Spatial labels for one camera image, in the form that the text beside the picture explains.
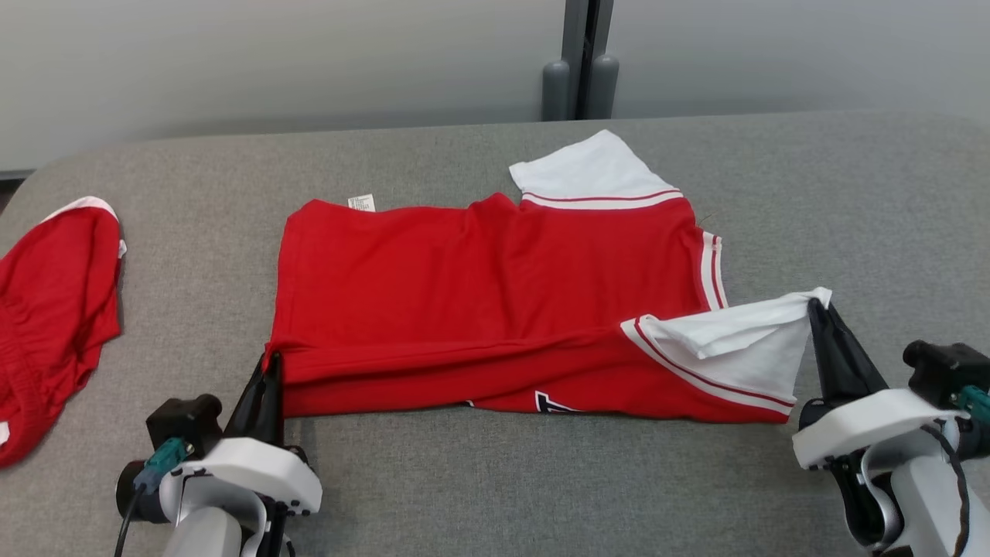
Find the grey cylindrical post foot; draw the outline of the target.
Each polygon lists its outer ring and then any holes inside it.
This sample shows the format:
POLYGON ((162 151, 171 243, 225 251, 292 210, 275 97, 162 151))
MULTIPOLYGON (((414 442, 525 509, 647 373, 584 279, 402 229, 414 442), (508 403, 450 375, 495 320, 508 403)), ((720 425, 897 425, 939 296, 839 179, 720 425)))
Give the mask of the grey cylindrical post foot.
POLYGON ((601 54, 592 61, 585 106, 588 120, 611 119, 619 69, 619 60, 612 54, 601 54))
POLYGON ((570 116, 570 66, 567 60, 555 60, 542 67, 541 120, 562 122, 570 116))

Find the red white baseball jersey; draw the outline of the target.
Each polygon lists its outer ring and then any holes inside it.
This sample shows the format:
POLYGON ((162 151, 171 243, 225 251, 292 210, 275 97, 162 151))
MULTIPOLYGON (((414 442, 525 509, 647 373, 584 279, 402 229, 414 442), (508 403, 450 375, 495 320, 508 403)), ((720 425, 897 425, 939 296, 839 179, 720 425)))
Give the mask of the red white baseball jersey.
POLYGON ((268 356, 291 419, 450 405, 785 423, 816 288, 730 306, 722 239, 601 131, 466 208, 312 200, 288 218, 268 356))

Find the grey metal wall post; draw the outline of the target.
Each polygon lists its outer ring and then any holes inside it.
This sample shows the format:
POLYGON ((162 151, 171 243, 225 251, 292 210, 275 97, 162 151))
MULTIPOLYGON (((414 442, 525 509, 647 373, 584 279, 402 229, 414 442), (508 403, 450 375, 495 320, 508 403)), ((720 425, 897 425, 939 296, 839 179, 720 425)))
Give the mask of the grey metal wall post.
POLYGON ((601 54, 612 54, 608 41, 613 10, 614 0, 566 0, 559 60, 567 60, 570 66, 569 120, 588 120, 585 106, 592 61, 601 54))

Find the red shorts white trim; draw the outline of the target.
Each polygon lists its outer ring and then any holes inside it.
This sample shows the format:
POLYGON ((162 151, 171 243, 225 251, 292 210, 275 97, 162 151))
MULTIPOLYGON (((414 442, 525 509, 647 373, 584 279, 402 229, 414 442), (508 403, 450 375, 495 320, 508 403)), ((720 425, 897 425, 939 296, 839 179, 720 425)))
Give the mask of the red shorts white trim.
POLYGON ((36 450, 120 334, 126 251, 112 207, 85 196, 0 258, 0 470, 36 450))

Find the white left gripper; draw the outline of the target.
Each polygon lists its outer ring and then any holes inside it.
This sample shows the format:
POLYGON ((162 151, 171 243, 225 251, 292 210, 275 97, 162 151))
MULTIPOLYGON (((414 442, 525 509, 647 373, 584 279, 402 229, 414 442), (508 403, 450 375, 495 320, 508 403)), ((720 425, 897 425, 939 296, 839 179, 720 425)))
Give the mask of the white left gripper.
POLYGON ((225 438, 205 458, 187 460, 176 467, 178 475, 162 478, 159 503, 167 518, 186 518, 203 507, 234 518, 262 518, 266 501, 296 514, 319 512, 324 494, 319 478, 299 456, 279 448, 285 442, 279 352, 270 355, 265 371, 263 361, 257 362, 227 420, 225 438))

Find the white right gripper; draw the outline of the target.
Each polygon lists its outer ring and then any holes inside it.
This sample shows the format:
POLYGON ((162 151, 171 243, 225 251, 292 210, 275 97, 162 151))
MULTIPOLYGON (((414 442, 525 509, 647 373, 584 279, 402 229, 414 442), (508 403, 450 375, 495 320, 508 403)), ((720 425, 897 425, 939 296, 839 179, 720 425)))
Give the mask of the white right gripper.
POLYGON ((821 466, 937 420, 967 419, 958 408, 937 408, 908 388, 888 389, 859 339, 835 304, 820 299, 807 303, 817 362, 821 401, 829 408, 815 423, 792 437, 802 468, 821 466))

